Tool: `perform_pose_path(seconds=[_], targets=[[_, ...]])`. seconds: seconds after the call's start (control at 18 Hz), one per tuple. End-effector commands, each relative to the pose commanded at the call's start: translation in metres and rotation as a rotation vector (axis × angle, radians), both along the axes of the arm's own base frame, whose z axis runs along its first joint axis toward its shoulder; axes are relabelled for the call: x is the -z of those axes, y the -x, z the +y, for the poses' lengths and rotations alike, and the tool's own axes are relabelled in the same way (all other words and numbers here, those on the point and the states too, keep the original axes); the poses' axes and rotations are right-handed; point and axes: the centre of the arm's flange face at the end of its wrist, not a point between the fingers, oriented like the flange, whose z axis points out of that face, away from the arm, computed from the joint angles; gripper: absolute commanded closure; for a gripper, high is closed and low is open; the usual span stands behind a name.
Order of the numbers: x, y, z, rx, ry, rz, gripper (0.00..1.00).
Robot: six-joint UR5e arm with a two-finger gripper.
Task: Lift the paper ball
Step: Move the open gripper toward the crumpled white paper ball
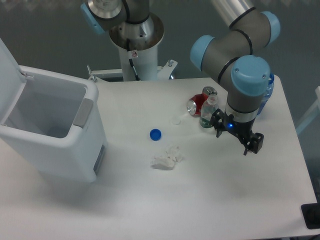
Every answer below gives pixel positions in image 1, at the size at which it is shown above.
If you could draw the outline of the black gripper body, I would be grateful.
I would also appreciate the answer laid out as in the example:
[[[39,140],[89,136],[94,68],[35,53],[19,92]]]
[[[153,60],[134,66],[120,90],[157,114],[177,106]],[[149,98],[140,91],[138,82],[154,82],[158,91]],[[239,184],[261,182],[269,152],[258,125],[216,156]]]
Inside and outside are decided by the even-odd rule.
[[[231,106],[226,106],[223,125],[228,133],[238,138],[241,144],[246,145],[250,141],[255,118],[256,111],[243,113],[234,110]]]

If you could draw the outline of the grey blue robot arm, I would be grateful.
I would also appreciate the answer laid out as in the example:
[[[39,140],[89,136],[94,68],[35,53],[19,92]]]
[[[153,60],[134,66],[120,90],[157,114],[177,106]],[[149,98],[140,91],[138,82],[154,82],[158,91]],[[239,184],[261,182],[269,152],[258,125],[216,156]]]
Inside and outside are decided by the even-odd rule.
[[[270,66],[255,52],[280,34],[279,19],[259,12],[249,0],[215,0],[213,6],[229,28],[216,39],[198,38],[190,50],[196,68],[227,91],[224,110],[210,117],[216,134],[238,138],[246,152],[258,153],[264,136],[252,130],[268,87]],[[157,48],[164,36],[162,21],[150,11],[147,0],[85,0],[80,6],[88,25],[98,34],[108,33],[117,46],[123,79],[157,79],[157,56],[144,52]]]

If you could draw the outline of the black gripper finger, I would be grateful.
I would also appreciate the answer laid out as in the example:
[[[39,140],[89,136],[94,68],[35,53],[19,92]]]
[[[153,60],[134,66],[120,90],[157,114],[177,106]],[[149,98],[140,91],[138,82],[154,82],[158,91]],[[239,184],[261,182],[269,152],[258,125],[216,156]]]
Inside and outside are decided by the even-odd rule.
[[[211,116],[210,124],[216,130],[216,137],[219,138],[221,134],[225,131],[225,126],[223,123],[224,120],[224,113],[221,109],[217,109]]]
[[[248,152],[257,154],[263,146],[264,135],[262,133],[251,133],[248,140],[245,142],[245,150],[243,155],[246,156]]]

